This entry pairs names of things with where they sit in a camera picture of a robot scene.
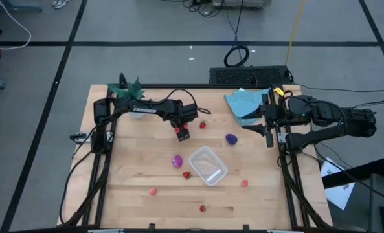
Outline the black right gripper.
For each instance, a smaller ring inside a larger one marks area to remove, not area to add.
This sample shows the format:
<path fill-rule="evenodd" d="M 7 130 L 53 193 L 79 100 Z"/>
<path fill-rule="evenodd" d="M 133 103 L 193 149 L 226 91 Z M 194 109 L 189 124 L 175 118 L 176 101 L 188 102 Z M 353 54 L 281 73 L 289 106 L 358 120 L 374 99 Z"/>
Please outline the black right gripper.
<path fill-rule="evenodd" d="M 265 137 L 268 148 L 272 148 L 274 146 L 273 134 L 271 130 L 273 128 L 280 129 L 281 127 L 285 127 L 283 120 L 286 119 L 284 116 L 286 108 L 284 107 L 283 100 L 284 98 L 281 96 L 278 98 L 278 103 L 269 102 L 269 95 L 263 94 L 261 107 L 242 117 L 242 119 L 256 119 L 264 116 L 265 125 L 247 125 L 242 128 L 254 131 L 255 133 L 259 133 Z"/>

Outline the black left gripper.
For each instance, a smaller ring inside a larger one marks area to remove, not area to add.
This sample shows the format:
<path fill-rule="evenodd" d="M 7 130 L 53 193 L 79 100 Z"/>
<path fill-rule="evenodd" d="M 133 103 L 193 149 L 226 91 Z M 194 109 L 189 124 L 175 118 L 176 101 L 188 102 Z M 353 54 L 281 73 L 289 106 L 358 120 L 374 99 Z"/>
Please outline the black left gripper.
<path fill-rule="evenodd" d="M 190 138 L 188 124 L 198 117 L 198 107 L 196 104 L 179 105 L 175 113 L 169 118 L 170 125 L 175 128 L 179 142 Z"/>

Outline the clear plastic tupperware container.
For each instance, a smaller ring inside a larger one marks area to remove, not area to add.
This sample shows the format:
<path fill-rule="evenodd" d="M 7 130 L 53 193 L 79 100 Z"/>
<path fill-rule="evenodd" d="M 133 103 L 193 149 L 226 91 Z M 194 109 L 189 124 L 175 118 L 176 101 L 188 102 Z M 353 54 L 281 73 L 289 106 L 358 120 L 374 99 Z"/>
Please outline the clear plastic tupperware container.
<path fill-rule="evenodd" d="M 225 163 L 208 146 L 197 149 L 188 162 L 207 186 L 216 186 L 228 174 Z"/>

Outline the light blue cloth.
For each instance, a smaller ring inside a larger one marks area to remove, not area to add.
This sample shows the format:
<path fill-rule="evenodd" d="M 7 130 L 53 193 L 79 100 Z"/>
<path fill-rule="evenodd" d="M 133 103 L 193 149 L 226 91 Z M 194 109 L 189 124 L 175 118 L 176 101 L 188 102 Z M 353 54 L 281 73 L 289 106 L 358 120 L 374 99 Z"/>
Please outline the light blue cloth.
<path fill-rule="evenodd" d="M 260 118 L 243 119 L 242 117 L 255 111 L 262 103 L 262 95 L 268 95 L 269 91 L 270 89 L 262 89 L 260 91 L 239 89 L 233 91 L 231 95 L 226 94 L 224 96 L 239 126 L 251 125 L 259 121 Z"/>

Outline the green leafy plant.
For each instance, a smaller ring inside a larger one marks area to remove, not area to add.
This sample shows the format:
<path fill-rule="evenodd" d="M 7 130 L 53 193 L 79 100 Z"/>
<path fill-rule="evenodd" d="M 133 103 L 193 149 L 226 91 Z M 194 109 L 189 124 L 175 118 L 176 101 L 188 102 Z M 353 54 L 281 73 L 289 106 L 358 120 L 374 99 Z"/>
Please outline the green leafy plant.
<path fill-rule="evenodd" d="M 119 98 L 141 100 L 144 97 L 144 90 L 142 90 L 139 79 L 136 79 L 134 83 L 129 83 L 122 73 L 120 73 L 118 84 L 108 84 L 107 86 Z"/>

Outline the white paper sheet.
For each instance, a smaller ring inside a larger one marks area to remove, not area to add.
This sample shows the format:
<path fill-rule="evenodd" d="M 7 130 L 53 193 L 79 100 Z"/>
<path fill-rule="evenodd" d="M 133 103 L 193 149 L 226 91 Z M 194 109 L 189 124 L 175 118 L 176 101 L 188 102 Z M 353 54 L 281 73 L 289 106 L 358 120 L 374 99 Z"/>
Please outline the white paper sheet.
<path fill-rule="evenodd" d="M 321 165 L 321 177 L 324 178 L 333 173 L 340 172 L 341 169 L 337 168 L 328 161 L 324 161 Z M 344 210 L 346 208 L 347 202 L 352 194 L 355 183 L 348 183 L 342 186 L 336 186 L 333 188 L 325 188 L 326 198 L 329 202 L 334 204 L 336 207 Z"/>

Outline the silver table clamp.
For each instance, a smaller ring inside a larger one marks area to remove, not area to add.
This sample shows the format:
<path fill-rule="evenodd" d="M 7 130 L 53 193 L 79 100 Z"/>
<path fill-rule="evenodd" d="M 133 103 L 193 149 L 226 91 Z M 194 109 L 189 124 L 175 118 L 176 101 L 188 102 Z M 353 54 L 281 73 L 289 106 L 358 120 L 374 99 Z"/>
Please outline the silver table clamp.
<path fill-rule="evenodd" d="M 69 136 L 75 144 L 83 144 L 91 141 L 93 133 L 77 132 Z"/>

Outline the black beam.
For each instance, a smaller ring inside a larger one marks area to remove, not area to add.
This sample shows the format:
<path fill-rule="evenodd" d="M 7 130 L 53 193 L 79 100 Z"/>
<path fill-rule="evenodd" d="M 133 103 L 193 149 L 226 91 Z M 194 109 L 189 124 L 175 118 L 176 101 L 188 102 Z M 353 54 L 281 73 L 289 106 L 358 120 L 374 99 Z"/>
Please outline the black beam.
<path fill-rule="evenodd" d="M 370 179 L 373 174 L 384 177 L 384 159 L 326 175 L 322 178 L 322 182 L 325 188 L 333 188 Z"/>

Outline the grey equipment box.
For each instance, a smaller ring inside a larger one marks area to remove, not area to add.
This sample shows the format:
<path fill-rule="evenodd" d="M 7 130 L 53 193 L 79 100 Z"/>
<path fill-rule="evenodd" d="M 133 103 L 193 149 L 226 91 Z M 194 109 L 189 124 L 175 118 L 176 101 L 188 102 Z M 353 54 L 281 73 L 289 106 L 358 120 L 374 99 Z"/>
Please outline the grey equipment box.
<path fill-rule="evenodd" d="M 269 7 L 272 0 L 211 0 L 213 7 L 240 7 L 265 8 Z"/>

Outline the grey desk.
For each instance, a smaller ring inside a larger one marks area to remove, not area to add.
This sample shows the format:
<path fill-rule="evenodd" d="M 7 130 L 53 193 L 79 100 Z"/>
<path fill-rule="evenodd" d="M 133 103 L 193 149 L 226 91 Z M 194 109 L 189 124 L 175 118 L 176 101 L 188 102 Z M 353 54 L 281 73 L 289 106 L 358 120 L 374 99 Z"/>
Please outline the grey desk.
<path fill-rule="evenodd" d="M 369 231 L 384 233 L 384 177 L 374 174 L 370 178 Z"/>

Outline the person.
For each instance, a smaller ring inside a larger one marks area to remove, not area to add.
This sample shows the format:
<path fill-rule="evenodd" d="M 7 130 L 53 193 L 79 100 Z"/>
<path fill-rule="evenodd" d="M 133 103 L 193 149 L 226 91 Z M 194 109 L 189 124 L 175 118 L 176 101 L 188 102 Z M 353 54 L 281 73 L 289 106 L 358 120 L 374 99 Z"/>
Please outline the person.
<path fill-rule="evenodd" d="M 63 8 L 70 1 L 72 0 L 54 0 L 51 5 L 54 9 L 60 9 Z"/>

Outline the black aluminium table frame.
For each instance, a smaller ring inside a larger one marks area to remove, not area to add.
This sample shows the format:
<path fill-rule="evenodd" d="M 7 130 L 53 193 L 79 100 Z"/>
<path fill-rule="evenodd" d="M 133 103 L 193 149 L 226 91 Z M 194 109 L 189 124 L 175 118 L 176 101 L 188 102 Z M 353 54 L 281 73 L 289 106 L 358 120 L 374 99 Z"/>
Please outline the black aluminium table frame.
<path fill-rule="evenodd" d="M 229 89 L 231 88 L 231 85 L 144 84 L 141 85 L 141 87 L 144 91 L 146 89 L 170 89 L 173 93 L 176 91 L 189 93 L 193 89 Z M 105 98 L 109 97 L 119 99 L 119 97 L 115 93 L 112 93 L 107 87 L 107 95 Z M 87 195 L 69 220 L 64 220 L 62 216 L 59 217 L 60 223 L 55 229 L 56 233 L 87 233 L 88 230 L 100 229 L 118 119 L 110 122 L 106 126 L 106 135 L 111 143 L 111 151 L 106 154 L 93 153 L 91 151 L 91 143 L 89 142 L 89 153 L 94 156 L 94 161 Z M 290 157 L 293 164 L 294 177 L 290 176 L 291 173 L 288 170 L 287 164 L 281 164 L 280 166 L 282 168 L 291 228 L 295 230 L 299 227 L 297 225 L 295 205 L 293 203 L 293 199 L 296 197 L 299 200 L 303 228 L 311 231 L 329 229 L 331 226 L 324 222 L 322 217 L 313 209 L 304 195 L 296 155 L 291 153 Z"/>

